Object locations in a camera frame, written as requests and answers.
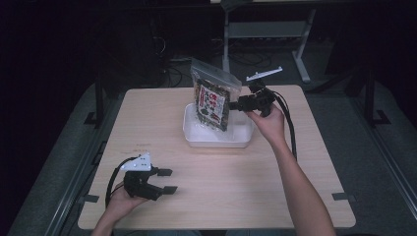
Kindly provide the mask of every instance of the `floor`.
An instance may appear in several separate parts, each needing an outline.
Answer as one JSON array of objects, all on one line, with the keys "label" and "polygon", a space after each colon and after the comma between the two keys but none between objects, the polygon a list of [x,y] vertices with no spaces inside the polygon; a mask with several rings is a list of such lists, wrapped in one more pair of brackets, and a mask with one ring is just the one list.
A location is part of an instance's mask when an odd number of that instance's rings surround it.
[{"label": "floor", "polygon": [[[417,186],[417,132],[397,107],[390,91],[377,83],[375,110],[382,110],[390,124],[371,128],[363,118],[364,93],[349,97],[343,91],[349,80],[321,93],[307,93],[335,78],[326,75],[333,44],[309,42],[303,60],[312,81],[301,82],[291,51],[297,41],[276,41],[274,50],[251,48],[231,54],[231,73],[242,79],[256,72],[281,66],[283,71],[264,79],[267,85],[299,85],[305,92],[328,152],[357,223],[349,229],[337,229],[338,235],[353,233],[375,235],[414,235],[417,215],[413,211]],[[162,88],[191,87],[192,55],[176,54],[164,75]],[[208,60],[221,67],[221,56]],[[9,235],[89,235],[77,225],[84,197],[105,149],[123,92],[104,96],[104,120],[98,128],[85,124],[95,111],[94,86],[78,101],[43,169],[33,185]],[[115,235],[144,235],[144,231],[115,231]],[[295,235],[283,230],[282,235]]]}]

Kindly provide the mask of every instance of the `gray carpet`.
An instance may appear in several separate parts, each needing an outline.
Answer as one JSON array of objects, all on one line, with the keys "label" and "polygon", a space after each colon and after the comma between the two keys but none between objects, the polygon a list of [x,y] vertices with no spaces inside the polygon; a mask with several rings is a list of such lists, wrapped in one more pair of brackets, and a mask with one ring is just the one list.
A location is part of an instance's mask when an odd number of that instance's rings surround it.
[{"label": "gray carpet", "polygon": [[[312,89],[330,77],[325,68],[331,43],[309,44],[303,56],[312,82],[304,85],[296,71],[290,54],[290,46],[283,46],[270,53],[271,64],[264,67],[243,66],[231,62],[231,73],[238,78],[252,76],[255,72],[282,66],[283,72],[265,78],[267,85],[300,85]],[[239,58],[254,59],[254,55],[239,54]],[[220,57],[211,64],[220,66]],[[190,64],[175,66],[189,75]],[[172,76],[172,84],[180,80]],[[372,132],[358,110],[362,97],[349,98],[342,93],[346,82],[340,83],[320,94],[307,94],[308,102],[328,152],[351,202],[357,224],[350,229],[337,229],[338,235],[369,233],[376,235],[415,235],[417,221],[372,139]],[[192,81],[183,77],[178,87],[190,87]],[[94,173],[94,160],[99,159],[100,145],[108,138],[112,124],[122,102],[120,99],[105,99],[105,121],[100,129],[85,125],[84,121],[94,111],[94,89],[89,88],[80,99],[49,155],[42,172],[15,220],[9,235],[89,235],[77,225],[82,208],[83,195],[88,191]],[[417,132],[397,108],[390,92],[377,84],[376,109],[382,109],[391,125],[381,125],[376,131],[385,139],[398,166],[410,181],[417,186]],[[116,235],[141,235],[144,232],[118,231]],[[284,235],[295,235],[293,230],[284,230]]]}]

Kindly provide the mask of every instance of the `table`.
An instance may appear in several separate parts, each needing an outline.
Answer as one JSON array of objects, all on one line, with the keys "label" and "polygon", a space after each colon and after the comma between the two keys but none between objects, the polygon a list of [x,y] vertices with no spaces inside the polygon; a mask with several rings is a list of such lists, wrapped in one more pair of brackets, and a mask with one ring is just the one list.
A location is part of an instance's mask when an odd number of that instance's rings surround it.
[{"label": "table", "polygon": [[[328,207],[335,227],[351,227],[355,217],[348,200],[332,194],[343,188],[303,91],[298,86],[271,86],[286,99],[295,127],[298,162]],[[247,88],[242,94],[249,93]],[[104,212],[104,197],[113,169],[127,157],[149,151],[152,164],[173,170],[170,177],[149,178],[158,187],[178,186],[137,207],[116,228],[237,229],[293,228],[273,152],[255,128],[245,148],[189,147],[182,131],[192,88],[131,89],[123,100],[89,194],[79,226],[93,229]],[[287,141],[290,137],[287,130]],[[124,173],[120,172],[115,184]]]}]

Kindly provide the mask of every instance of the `person's right hand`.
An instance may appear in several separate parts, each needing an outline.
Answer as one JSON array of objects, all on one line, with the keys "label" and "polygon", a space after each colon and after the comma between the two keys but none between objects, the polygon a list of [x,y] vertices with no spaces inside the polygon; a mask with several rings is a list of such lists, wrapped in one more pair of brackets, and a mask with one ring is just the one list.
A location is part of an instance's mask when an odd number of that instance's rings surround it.
[{"label": "person's right hand", "polygon": [[267,117],[262,117],[254,111],[246,112],[246,114],[255,122],[261,134],[271,145],[285,142],[284,115],[274,104],[270,106],[270,115]]}]

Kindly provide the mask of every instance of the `dark background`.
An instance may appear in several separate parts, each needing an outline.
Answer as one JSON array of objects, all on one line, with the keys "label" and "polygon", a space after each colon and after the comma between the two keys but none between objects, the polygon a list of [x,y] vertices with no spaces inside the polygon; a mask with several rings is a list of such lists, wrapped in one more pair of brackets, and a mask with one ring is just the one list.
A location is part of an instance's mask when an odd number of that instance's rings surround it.
[{"label": "dark background", "polygon": [[[210,58],[210,39],[222,38],[222,9],[194,8],[206,1],[174,11],[141,8],[163,6],[163,1],[114,2],[0,3],[1,235],[13,223],[79,98],[97,77],[110,96],[128,88],[158,87],[160,69],[174,53]],[[310,40],[334,41],[331,74],[358,64],[371,68],[416,126],[416,15],[411,1],[375,2],[384,4],[320,6]],[[248,15],[242,8],[233,17],[275,16],[258,7],[261,14]],[[301,5],[280,7],[286,13],[280,17],[290,19],[306,12]],[[155,53],[161,45],[154,36],[165,38],[164,55]]]}]

